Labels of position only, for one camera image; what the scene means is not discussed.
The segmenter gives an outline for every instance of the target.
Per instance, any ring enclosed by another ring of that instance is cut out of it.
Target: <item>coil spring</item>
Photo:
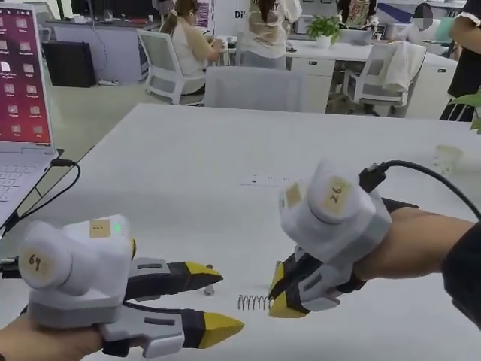
[[[271,309],[273,298],[260,295],[239,295],[237,308],[242,311],[267,311]]]

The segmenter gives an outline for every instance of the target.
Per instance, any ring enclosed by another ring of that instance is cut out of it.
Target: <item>white desk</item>
[[[325,112],[335,62],[365,62],[372,48],[371,45],[360,47],[336,43],[330,49],[323,50],[319,49],[314,41],[291,42],[297,51],[287,53],[286,56],[292,58],[292,71],[309,74],[307,83],[310,97],[307,109],[316,113]],[[414,91],[410,95],[410,102],[406,109],[400,110],[401,115],[413,119],[438,120],[449,101],[447,90],[457,64],[454,60],[427,53]]]
[[[183,350],[166,361],[473,360],[481,354],[479,330],[451,306],[437,275],[371,281],[343,297],[340,307],[302,320],[237,310],[240,293],[266,294],[275,262],[294,247],[280,229],[278,190],[241,186],[243,176],[307,176],[325,155],[358,170],[391,158],[426,164],[434,146],[449,139],[463,147],[467,160],[475,159],[481,142],[468,126],[139,105],[80,162],[79,183],[38,216],[62,225],[121,213],[131,221],[139,256],[212,263],[222,272],[225,280],[212,297],[196,291],[148,305],[222,312],[244,321],[243,332],[212,349]],[[73,177],[72,172],[52,194]],[[433,211],[472,217],[436,186],[410,171],[392,170],[382,191]],[[12,242],[20,228],[1,244]],[[19,281],[0,282],[0,293],[0,323],[6,323],[27,293]],[[101,353],[87,358],[106,359]],[[129,359],[140,357],[133,353]]]

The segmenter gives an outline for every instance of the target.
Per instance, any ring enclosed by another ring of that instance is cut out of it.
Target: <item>hand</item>
[[[354,265],[354,273],[362,280],[415,278],[440,272],[448,252],[473,226],[415,208],[400,208],[391,218],[383,243]]]
[[[93,328],[46,329],[24,314],[0,330],[0,354],[8,361],[79,361],[101,349]]]

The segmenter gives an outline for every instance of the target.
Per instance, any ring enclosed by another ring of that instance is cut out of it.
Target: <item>number label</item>
[[[333,177],[329,182],[328,192],[322,205],[334,215],[339,216],[351,189],[352,184],[350,182],[341,177]]]
[[[50,277],[52,263],[50,258],[39,250],[27,249],[20,255],[19,267],[23,277],[46,281]]]
[[[108,238],[110,234],[110,220],[90,221],[90,238]]]
[[[295,207],[302,201],[301,190],[299,189],[299,183],[294,183],[286,190],[287,207]]]

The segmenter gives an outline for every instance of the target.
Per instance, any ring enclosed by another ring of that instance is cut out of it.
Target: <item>green plant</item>
[[[340,35],[339,18],[315,16],[313,21],[307,26],[307,35],[311,39],[317,39],[322,35],[331,36],[331,42],[334,43]]]
[[[451,104],[463,104],[463,105],[470,105],[473,108],[481,108],[481,92],[476,94],[468,94],[467,96],[460,96],[450,102]],[[477,115],[477,111],[475,112],[477,118],[473,119],[471,123],[471,130],[476,130],[478,134],[481,134],[481,117]]]

